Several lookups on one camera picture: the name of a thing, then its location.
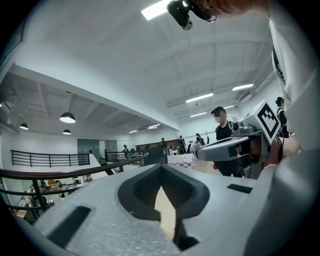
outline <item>checkered tablecloth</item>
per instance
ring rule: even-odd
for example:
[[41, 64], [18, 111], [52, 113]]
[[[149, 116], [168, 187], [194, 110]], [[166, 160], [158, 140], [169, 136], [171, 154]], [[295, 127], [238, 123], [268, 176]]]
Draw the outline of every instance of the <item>checkered tablecloth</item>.
[[192, 157], [193, 154], [168, 155], [168, 165], [193, 169]]

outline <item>black recessed slot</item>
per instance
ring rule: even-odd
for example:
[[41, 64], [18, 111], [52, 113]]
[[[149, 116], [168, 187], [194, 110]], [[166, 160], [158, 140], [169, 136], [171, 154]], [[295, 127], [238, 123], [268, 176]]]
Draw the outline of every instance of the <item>black recessed slot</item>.
[[198, 241], [188, 236], [182, 220], [197, 216], [206, 206], [210, 192], [202, 182], [167, 165], [156, 164], [122, 183], [118, 198], [137, 219], [160, 221], [160, 213], [155, 210], [160, 187], [175, 208], [173, 242], [181, 250], [194, 246]]
[[57, 246], [65, 248], [85, 221], [90, 211], [90, 208], [78, 206], [47, 238]]
[[252, 190], [252, 187], [241, 186], [241, 185], [236, 185], [236, 184], [230, 184], [227, 188], [231, 189], [231, 190], [247, 193], [247, 194], [250, 194], [250, 192]]

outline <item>camera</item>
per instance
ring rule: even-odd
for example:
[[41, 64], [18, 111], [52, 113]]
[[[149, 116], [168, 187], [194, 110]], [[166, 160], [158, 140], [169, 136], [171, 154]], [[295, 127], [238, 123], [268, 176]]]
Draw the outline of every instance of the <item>camera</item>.
[[192, 28], [193, 24], [188, 14], [189, 9], [187, 2], [173, 0], [168, 3], [166, 9], [184, 30], [190, 30]]

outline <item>gray device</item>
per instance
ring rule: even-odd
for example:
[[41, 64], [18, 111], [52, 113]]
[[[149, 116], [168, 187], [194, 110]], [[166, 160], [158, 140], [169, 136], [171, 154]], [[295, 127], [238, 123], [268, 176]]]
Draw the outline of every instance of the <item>gray device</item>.
[[[271, 144], [281, 123], [266, 100], [263, 100], [232, 126], [231, 137], [199, 147], [195, 156], [204, 161], [237, 160], [238, 173], [245, 178], [257, 179], [269, 157]], [[237, 145], [243, 145], [251, 139], [259, 140], [261, 154], [258, 161], [253, 160], [250, 150], [237, 153]]]

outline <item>chair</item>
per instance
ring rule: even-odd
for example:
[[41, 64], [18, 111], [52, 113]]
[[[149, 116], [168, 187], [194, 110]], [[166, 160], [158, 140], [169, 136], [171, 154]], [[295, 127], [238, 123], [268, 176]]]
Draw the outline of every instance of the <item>chair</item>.
[[164, 153], [162, 147], [151, 147], [149, 148], [148, 157], [144, 159], [144, 165], [153, 165], [153, 164], [167, 164], [168, 156]]

